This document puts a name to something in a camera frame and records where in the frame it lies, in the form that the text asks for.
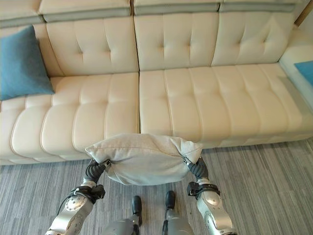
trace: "sofa cushion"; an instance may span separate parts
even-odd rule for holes
[[[223,0],[219,11],[291,12],[300,2],[301,0]]]
[[[130,0],[42,0],[39,12],[47,22],[129,16]]]
[[[0,27],[41,23],[38,9],[41,0],[1,0]]]
[[[278,63],[140,73],[142,133],[205,147],[313,136],[313,114]]]
[[[86,159],[87,146],[138,133],[137,73],[53,77],[51,83],[54,95],[0,103],[0,164]]]
[[[138,71],[131,17],[47,23],[46,27],[65,76]]]
[[[218,17],[213,12],[136,16],[140,70],[210,66]]]
[[[293,13],[220,13],[213,66],[275,63],[287,47]]]
[[[0,100],[53,94],[33,26],[0,39]]]
[[[216,12],[218,8],[218,0],[134,0],[136,15]]]

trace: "gray pillow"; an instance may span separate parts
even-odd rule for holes
[[[0,100],[53,94],[33,26],[0,40]]]
[[[189,171],[183,158],[196,163],[201,151],[201,144],[150,134],[121,134],[86,148],[98,163],[110,159],[106,173],[124,185],[180,181]]]

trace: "robot leg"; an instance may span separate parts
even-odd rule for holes
[[[127,219],[117,220],[105,228],[102,235],[139,235],[141,218],[141,199],[139,196],[133,197],[133,215]]]
[[[188,220],[179,216],[175,211],[175,193],[168,191],[166,195],[166,214],[162,235],[194,235]]]

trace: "sofa armrest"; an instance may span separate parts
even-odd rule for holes
[[[279,60],[289,79],[300,91],[307,104],[313,110],[313,86],[295,67],[295,63],[313,60],[313,40],[299,29],[294,29],[287,49]]]

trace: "floor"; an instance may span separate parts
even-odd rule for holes
[[[207,149],[211,182],[241,235],[313,234],[313,139],[247,147]],[[0,234],[43,235],[68,192],[80,185],[88,161],[0,168]],[[86,219],[81,234],[100,235],[112,221],[131,214],[131,198],[143,201],[142,235],[160,235],[168,190],[195,235],[207,234],[196,200],[186,194],[192,175],[153,187],[123,186],[105,175],[106,196]]]

